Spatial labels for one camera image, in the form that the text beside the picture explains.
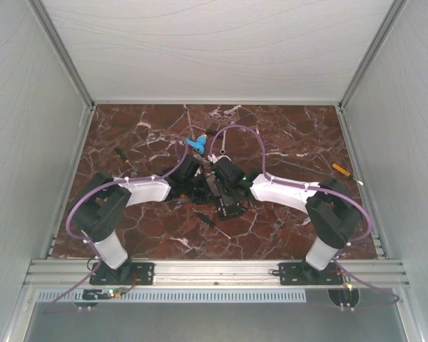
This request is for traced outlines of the black fuse box base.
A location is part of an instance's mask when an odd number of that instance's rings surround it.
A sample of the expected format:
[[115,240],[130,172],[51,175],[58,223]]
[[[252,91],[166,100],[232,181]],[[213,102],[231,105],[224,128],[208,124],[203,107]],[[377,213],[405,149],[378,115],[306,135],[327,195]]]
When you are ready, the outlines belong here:
[[241,217],[244,213],[244,208],[239,202],[226,204],[222,198],[218,200],[217,213],[221,221]]

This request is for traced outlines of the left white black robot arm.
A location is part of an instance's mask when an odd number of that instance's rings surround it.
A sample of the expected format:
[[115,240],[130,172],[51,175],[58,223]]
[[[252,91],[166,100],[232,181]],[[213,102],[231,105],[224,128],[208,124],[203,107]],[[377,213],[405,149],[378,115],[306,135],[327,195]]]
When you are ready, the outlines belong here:
[[186,155],[162,175],[127,180],[98,172],[72,202],[66,231],[72,233],[72,227],[78,228],[80,238],[93,247],[99,258],[95,276],[123,284],[133,273],[131,258],[116,233],[126,208],[182,196],[203,202],[209,194],[202,162],[192,155]]

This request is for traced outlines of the clear plastic fuse box cover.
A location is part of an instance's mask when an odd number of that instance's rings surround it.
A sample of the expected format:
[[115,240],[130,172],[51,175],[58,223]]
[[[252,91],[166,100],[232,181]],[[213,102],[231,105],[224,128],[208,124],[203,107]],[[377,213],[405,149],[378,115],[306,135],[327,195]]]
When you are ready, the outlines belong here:
[[209,176],[206,179],[206,182],[210,188],[210,191],[212,192],[214,197],[219,197],[220,196],[220,192],[217,186],[217,182],[216,182],[216,177],[214,175]]

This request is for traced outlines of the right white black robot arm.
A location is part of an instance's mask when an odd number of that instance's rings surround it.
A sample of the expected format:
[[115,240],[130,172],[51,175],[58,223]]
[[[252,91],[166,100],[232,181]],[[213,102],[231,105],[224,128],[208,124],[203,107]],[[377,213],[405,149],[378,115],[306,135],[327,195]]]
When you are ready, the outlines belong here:
[[350,202],[349,192],[332,178],[299,182],[264,172],[246,174],[226,156],[211,155],[209,160],[222,195],[281,204],[310,218],[317,237],[301,264],[289,271],[281,269],[280,276],[299,278],[306,284],[323,284],[332,258],[347,246],[362,220],[361,212]]

